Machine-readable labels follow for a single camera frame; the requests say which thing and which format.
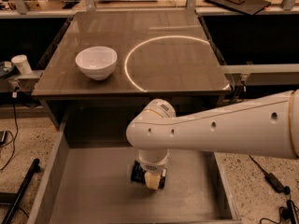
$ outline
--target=brown tabletop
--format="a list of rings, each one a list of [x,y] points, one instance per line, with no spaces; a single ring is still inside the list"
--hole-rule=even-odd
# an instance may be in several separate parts
[[[116,69],[105,80],[86,77],[75,63],[93,46],[118,53]],[[77,13],[32,95],[50,100],[230,91],[193,11],[138,10]]]

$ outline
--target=white cup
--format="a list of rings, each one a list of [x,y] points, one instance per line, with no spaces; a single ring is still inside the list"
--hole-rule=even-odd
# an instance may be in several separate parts
[[[18,55],[11,59],[11,62],[17,66],[18,70],[22,75],[28,75],[32,73],[30,64],[28,63],[26,55]]]

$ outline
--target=white bowl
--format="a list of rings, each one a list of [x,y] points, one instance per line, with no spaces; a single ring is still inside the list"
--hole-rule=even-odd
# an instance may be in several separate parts
[[[76,64],[87,77],[101,80],[109,77],[116,66],[118,55],[108,47],[84,49],[76,57]]]

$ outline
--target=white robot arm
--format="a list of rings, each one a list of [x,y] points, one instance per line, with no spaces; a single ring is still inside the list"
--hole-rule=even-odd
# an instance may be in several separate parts
[[[299,90],[176,117],[164,100],[151,101],[129,124],[141,166],[163,170],[168,149],[299,158]]]

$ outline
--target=speckled floor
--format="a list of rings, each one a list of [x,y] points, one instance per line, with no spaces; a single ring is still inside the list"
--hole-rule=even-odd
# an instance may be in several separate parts
[[[16,132],[12,107],[0,108],[0,130]],[[21,208],[28,214],[34,202],[38,185],[47,165],[51,147],[57,133],[42,108],[35,110],[17,108],[19,134],[16,139],[16,152],[9,166],[0,173],[0,192],[17,192],[33,159],[40,159],[41,171],[35,174],[26,191]],[[11,147],[0,149],[0,164],[9,157]],[[239,215],[244,224],[259,223],[263,217],[279,221],[278,209],[286,206],[284,194],[275,193],[264,181],[259,168],[249,156],[220,154]],[[299,206],[299,161],[254,157],[268,172],[276,175],[283,185],[292,190],[292,200]],[[0,207],[0,221],[7,208]],[[12,223],[22,224],[27,217],[17,211]]]

